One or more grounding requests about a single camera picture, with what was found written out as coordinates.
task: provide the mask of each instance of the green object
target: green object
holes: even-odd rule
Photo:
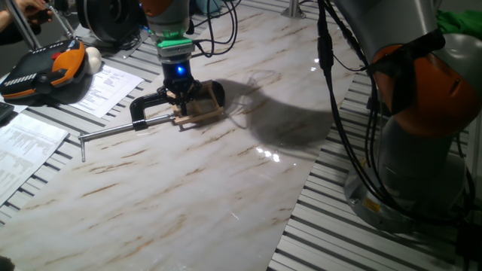
[[[437,24],[444,34],[466,34],[482,40],[482,12],[480,11],[466,11],[461,14],[439,11]]]
[[[165,39],[165,40],[159,40],[157,42],[157,46],[159,48],[165,48],[165,47],[171,47],[171,46],[176,46],[176,45],[182,45],[182,44],[190,44],[193,41],[189,38],[173,38],[173,39]]]

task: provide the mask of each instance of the wooden block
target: wooden block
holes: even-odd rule
[[[207,109],[207,110],[203,109],[200,106],[199,101],[194,100],[186,105],[188,107],[188,115],[182,116],[181,108],[176,105],[171,105],[172,111],[176,116],[174,123],[176,123],[179,126],[182,126],[187,123],[193,123],[200,120],[204,120],[206,118],[215,117],[224,112],[224,108],[219,105],[218,100],[216,99],[216,96],[212,91],[212,81],[203,82],[203,86],[199,90],[199,94],[204,94],[204,93],[208,93],[209,96],[211,97],[211,100],[209,102],[211,104],[210,107],[212,109]],[[168,92],[167,95],[175,98],[174,93]]]

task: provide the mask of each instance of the person's hand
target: person's hand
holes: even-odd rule
[[[47,11],[47,16],[45,16],[44,14],[41,14],[41,13],[43,13],[43,11],[37,12],[36,14],[33,14],[32,16],[28,16],[27,20],[32,25],[41,25],[42,23],[52,21],[53,11]]]
[[[16,2],[25,17],[30,17],[45,9],[43,0],[16,0]]]
[[[45,11],[45,1],[43,0],[16,0],[18,7],[25,14],[26,19],[31,25],[41,25],[51,22],[53,12]]]

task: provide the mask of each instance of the metal post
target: metal post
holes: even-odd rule
[[[295,19],[304,19],[306,14],[303,13],[300,9],[300,2],[299,0],[290,0],[289,7],[286,8],[281,15],[284,17],[295,18]]]
[[[18,7],[15,0],[2,1],[4,2],[5,8],[7,8],[8,13],[10,14],[10,16],[12,16],[12,20],[17,25],[17,28],[22,35],[23,40],[27,43],[27,46],[30,48],[30,50],[34,51],[40,49],[41,45],[38,42],[37,37],[35,37],[35,34],[30,28],[29,23],[27,23],[27,20],[23,16],[23,13]]]

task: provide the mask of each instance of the clamp handle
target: clamp handle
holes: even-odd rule
[[[144,112],[146,108],[162,105],[164,103],[167,103],[167,101],[158,93],[149,94],[135,99],[130,104],[130,116],[133,120],[134,130],[140,131],[148,128]]]

